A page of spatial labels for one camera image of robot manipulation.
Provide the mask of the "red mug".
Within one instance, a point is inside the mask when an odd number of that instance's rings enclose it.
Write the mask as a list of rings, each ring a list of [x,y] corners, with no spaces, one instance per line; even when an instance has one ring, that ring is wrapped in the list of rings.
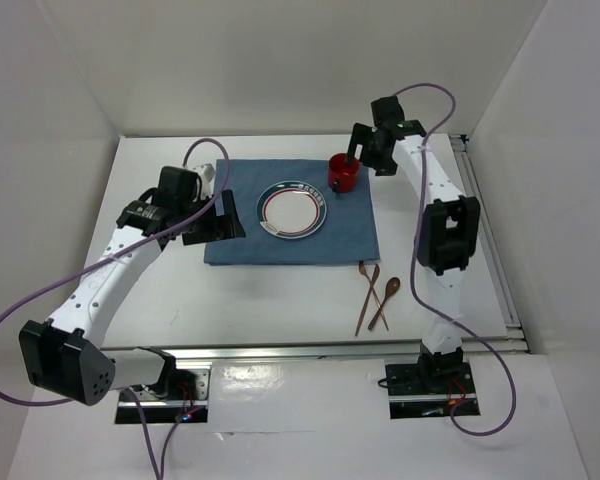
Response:
[[[328,185],[337,194],[354,190],[359,172],[359,162],[346,153],[332,156],[328,162]]]

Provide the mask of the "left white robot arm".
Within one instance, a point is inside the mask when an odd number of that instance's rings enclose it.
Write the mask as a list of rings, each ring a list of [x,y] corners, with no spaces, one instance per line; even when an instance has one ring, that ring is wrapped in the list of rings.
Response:
[[[233,193],[212,191],[215,169],[166,166],[157,186],[121,212],[100,261],[44,322],[28,321],[19,343],[30,382],[92,406],[111,390],[143,388],[164,399],[185,379],[173,355],[154,347],[106,353],[106,332],[143,272],[180,238],[185,245],[243,238]]]

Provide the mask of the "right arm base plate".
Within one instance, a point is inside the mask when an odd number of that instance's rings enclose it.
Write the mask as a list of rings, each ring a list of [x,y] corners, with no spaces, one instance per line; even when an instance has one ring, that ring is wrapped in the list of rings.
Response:
[[[386,364],[377,386],[387,393],[392,420],[448,417],[453,407],[458,417],[480,415],[468,362],[437,378],[425,377],[416,364]]]

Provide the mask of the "copper spoon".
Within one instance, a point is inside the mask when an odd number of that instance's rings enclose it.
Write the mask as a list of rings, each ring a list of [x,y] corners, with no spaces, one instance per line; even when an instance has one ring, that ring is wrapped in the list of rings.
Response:
[[[398,277],[391,277],[385,285],[384,298],[380,302],[378,309],[370,321],[367,329],[369,331],[373,331],[376,328],[377,323],[380,320],[385,320],[384,309],[388,301],[395,296],[395,294],[400,290],[401,280]]]

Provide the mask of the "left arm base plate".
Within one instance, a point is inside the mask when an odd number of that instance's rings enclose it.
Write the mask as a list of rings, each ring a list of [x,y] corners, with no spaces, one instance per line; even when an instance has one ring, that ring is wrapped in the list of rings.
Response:
[[[209,416],[211,365],[178,366],[175,380],[166,394],[156,395],[147,386],[132,386],[149,425],[203,424]]]

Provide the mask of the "white plate green red rim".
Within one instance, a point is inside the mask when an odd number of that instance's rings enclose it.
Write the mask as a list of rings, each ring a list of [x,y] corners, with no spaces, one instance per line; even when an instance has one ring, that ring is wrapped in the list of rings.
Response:
[[[328,213],[325,196],[302,181],[281,181],[266,188],[256,203],[256,218],[270,235],[299,240],[315,234]]]

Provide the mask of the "blue cloth placemat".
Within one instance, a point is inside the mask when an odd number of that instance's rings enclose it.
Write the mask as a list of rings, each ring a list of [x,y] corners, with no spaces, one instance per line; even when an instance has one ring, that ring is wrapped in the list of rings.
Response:
[[[353,265],[380,258],[369,174],[363,169],[351,192],[336,194],[327,184],[327,162],[308,159],[234,159],[216,163],[227,179],[246,236],[209,243],[204,262],[227,265]],[[279,184],[302,184],[322,197],[313,229],[301,236],[276,236],[261,225],[262,207]]]

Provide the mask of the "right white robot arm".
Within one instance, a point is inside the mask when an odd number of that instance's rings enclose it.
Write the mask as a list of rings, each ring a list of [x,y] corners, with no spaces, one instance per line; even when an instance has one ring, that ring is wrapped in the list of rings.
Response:
[[[378,176],[403,171],[418,195],[413,267],[425,274],[423,299],[433,323],[423,335],[415,371],[386,378],[386,385],[405,392],[418,386],[445,393],[458,380],[464,363],[460,329],[460,284],[476,252],[480,204],[448,176],[417,120],[405,118],[398,98],[371,103],[373,124],[353,126],[343,165],[363,165]]]

